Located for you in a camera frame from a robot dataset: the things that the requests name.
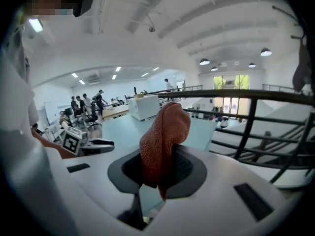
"red knitted fabric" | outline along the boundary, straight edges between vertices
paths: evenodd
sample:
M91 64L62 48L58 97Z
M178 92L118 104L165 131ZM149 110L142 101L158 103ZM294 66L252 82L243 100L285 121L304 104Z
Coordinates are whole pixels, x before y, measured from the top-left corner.
M156 188L165 200L163 179L171 167L171 152L174 144L186 140L190 118L178 103L170 102L157 114L151 128L140 139L140 155L143 183Z

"wooden desk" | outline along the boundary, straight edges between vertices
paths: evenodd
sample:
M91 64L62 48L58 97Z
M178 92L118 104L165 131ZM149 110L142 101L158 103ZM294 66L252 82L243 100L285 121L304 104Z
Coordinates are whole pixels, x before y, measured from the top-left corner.
M112 108L112 109L104 109L102 118L103 119L111 119L113 117L123 116L123 115L127 114L128 111L129 111L129 107L127 105L117 106L117 107Z

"office chair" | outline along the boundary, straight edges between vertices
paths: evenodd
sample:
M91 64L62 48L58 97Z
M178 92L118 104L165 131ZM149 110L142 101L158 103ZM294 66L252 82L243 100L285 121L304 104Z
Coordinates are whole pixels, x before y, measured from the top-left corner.
M97 117L97 114L96 114L95 104L93 104L93 103L91 104L91 112L92 112L92 114L91 115L87 115L88 118L85 120L85 122L92 122L92 125L90 125L87 128L91 128L91 127L96 126L96 125L101 125L102 126L102 124L96 122L98 117Z

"ceiling beam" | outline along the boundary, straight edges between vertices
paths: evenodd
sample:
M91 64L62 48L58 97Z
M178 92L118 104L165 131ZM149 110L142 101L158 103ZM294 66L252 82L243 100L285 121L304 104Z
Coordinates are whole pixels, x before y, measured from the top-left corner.
M186 45L189 45L195 41L199 41L206 37L218 35L227 31L232 30L242 30L242 29L250 29L250 28L276 28L278 26L277 20L260 20L255 23L253 22L242 22L242 23L232 23L226 24L224 26L216 26L209 30L200 32L192 37L189 37L177 44L178 48L182 48Z
M167 27L165 27L162 31L160 31L157 35L159 38L164 38L168 34L170 34L172 31L176 30L178 27L182 26L183 24L195 19L196 17L199 17L203 14L209 13L211 11L224 8L227 6L236 5L239 3L246 3L246 2L258 2L262 0L212 0L208 3L193 9L192 11L184 14L181 16L178 20L175 20L171 24L169 24Z
M93 16L90 18L92 34L100 33L100 23L104 0L94 0Z
M220 48L220 47L224 47L224 46L230 46L230 45L241 45L241 44L264 44L264 43L268 43L269 42L269 38L268 37L264 37L264 38L244 38L244 39L239 39L239 40L235 40L235 41L229 41L229 42L224 42L224 43L219 43L219 44L215 44L215 45L211 45L211 46L207 46L207 47L201 47L197 50L188 52L189 56L193 56L199 53L203 53L212 49L216 49L216 48Z
M139 27L139 23L143 22L146 16L163 0L145 0L146 6L139 6L136 13L131 19L131 22L127 26L127 30L131 33L135 33Z
M212 63L220 63L220 62L224 62L224 61L241 61L244 59L259 59L260 53L251 53L248 55L222 55L222 56L216 56L215 58L211 59L208 58L208 60L210 60L210 64Z

